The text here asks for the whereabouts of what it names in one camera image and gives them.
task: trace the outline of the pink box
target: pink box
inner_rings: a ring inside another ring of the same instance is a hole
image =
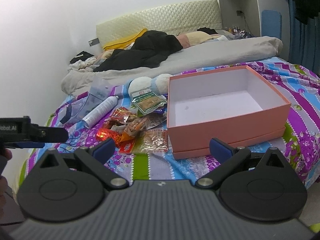
[[[248,66],[170,77],[167,129],[174,158],[210,154],[213,137],[232,146],[281,137],[290,106]]]

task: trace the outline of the stuffed animal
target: stuffed animal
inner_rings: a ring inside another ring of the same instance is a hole
[[[138,91],[151,87],[152,91],[157,95],[164,95],[168,93],[170,74],[160,74],[155,78],[139,77],[132,81],[127,82],[128,93]]]

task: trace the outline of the headboard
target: headboard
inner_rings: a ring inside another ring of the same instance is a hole
[[[163,31],[178,35],[196,31],[201,27],[222,29],[220,7],[217,0],[194,1],[164,5],[127,14],[96,26],[100,45],[141,31]]]

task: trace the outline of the blue curtain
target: blue curtain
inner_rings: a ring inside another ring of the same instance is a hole
[[[290,12],[290,52],[289,62],[300,64],[312,72],[320,71],[320,17],[309,19],[308,25],[295,17],[295,4],[289,1]]]

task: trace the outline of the spray can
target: spray can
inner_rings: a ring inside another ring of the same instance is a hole
[[[82,121],[86,128],[92,128],[107,113],[109,113],[118,104],[118,97],[108,97],[100,105],[87,114]]]

